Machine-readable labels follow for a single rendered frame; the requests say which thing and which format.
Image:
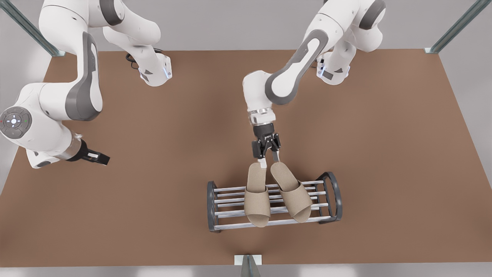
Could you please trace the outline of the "beige open-toe slipper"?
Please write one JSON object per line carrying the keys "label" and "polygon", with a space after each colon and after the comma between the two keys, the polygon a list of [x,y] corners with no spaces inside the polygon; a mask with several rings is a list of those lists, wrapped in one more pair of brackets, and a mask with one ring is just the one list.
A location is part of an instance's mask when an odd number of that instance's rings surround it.
{"label": "beige open-toe slipper", "polygon": [[256,227],[265,227],[271,217],[269,192],[266,187],[267,170],[261,164],[252,163],[244,195],[244,213]]}
{"label": "beige open-toe slipper", "polygon": [[290,216],[298,223],[306,222],[311,215],[311,205],[313,205],[306,188],[282,162],[275,162],[270,171],[279,186]]}

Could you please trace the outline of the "silver frame post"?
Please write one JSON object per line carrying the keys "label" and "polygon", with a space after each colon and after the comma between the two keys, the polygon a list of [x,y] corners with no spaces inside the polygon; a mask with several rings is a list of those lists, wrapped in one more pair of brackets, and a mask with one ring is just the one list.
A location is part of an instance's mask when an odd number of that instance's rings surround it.
{"label": "silver frame post", "polygon": [[440,53],[490,3],[492,0],[476,0],[432,47],[424,48],[424,52],[427,54]]}
{"label": "silver frame post", "polygon": [[53,57],[65,56],[65,51],[57,49],[52,45],[33,23],[10,1],[0,0],[0,8],[15,21],[32,39],[34,39],[44,50]]}
{"label": "silver frame post", "polygon": [[234,265],[241,266],[240,277],[261,277],[258,265],[262,265],[262,255],[235,255]]}

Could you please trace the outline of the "grey metal shoe rack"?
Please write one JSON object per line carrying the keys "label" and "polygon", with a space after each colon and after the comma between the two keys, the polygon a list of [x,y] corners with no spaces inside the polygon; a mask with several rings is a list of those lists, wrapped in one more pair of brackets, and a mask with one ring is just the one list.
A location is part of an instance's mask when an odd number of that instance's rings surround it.
{"label": "grey metal shoe rack", "polygon": [[[343,215],[339,184],[332,172],[324,172],[314,181],[303,181],[312,201],[311,215],[307,223],[326,224],[340,221]],[[267,226],[296,224],[288,218],[288,209],[279,192],[278,184],[267,184],[272,218]],[[207,217],[210,232],[252,228],[244,212],[245,187],[218,188],[214,181],[207,184]]]}

